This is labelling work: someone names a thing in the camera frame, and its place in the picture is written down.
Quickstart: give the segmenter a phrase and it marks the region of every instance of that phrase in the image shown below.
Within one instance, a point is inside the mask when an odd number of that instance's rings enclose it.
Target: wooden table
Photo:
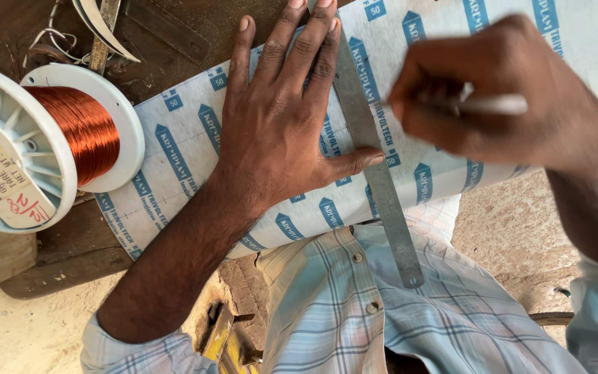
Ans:
[[[352,0],[339,0],[339,6]],[[63,0],[54,26],[77,36],[74,56],[91,51],[93,35],[83,25],[69,0]],[[230,58],[239,19],[256,21],[254,45],[269,36],[285,0],[155,0],[155,3],[211,42],[200,65],[163,43],[137,23],[120,15],[114,35],[141,63],[112,58],[104,77],[135,105]],[[25,53],[38,31],[47,26],[54,0],[0,0],[0,72],[20,79],[48,63],[36,56],[22,69]],[[64,290],[128,269],[132,260],[110,231],[94,200],[74,206],[58,224],[37,233],[38,262],[33,268],[0,284],[8,295],[31,299]]]

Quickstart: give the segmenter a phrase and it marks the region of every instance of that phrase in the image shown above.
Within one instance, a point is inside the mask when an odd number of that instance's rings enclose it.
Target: copper wire spool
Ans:
[[[50,113],[71,148],[78,187],[114,166],[119,157],[119,133],[112,117],[88,94],[69,87],[25,87]]]

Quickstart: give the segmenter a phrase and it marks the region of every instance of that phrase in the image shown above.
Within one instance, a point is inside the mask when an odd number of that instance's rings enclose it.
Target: finger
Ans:
[[[494,144],[487,132],[468,122],[436,110],[407,103],[403,116],[403,130],[446,151],[475,160]]]
[[[338,42],[340,41],[340,20],[332,19],[331,30],[324,38],[318,52],[318,58],[313,65],[313,72],[308,81],[308,86],[303,90],[303,99],[314,110],[327,108],[329,90],[336,74],[336,61],[338,60]]]
[[[295,92],[300,92],[303,82],[322,46],[336,13],[336,0],[318,0],[306,27],[295,39],[290,54],[278,76],[279,80]]]
[[[297,25],[306,12],[306,0],[289,0],[276,26],[264,44],[253,81],[271,84],[283,67],[288,46],[295,35]]]
[[[385,154],[379,149],[358,149],[343,156],[325,158],[321,167],[321,179],[327,185],[336,180],[359,174],[371,165],[377,165],[385,160]]]
[[[235,37],[235,47],[230,60],[230,73],[227,78],[227,106],[236,105],[248,88],[249,66],[251,63],[251,47],[255,36],[255,22],[249,15],[241,17],[239,32]]]

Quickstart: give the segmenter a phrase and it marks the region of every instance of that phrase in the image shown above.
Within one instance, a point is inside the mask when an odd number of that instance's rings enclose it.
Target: person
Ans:
[[[237,34],[220,160],[148,245],[84,330],[86,373],[217,373],[181,333],[207,278],[278,202],[383,162],[378,149],[325,158],[318,137],[334,78],[335,0],[291,0],[248,79],[253,19]],[[312,66],[306,88],[304,78]],[[471,82],[517,93],[520,116],[448,115],[423,104]],[[564,229],[582,253],[576,316],[563,349],[449,243],[458,198],[406,210],[425,284],[405,289],[384,230],[354,225],[264,250],[269,285],[264,373],[598,373],[598,100],[524,16],[465,38],[412,45],[388,96],[410,136],[485,162],[545,166]],[[220,222],[218,230],[213,222]]]

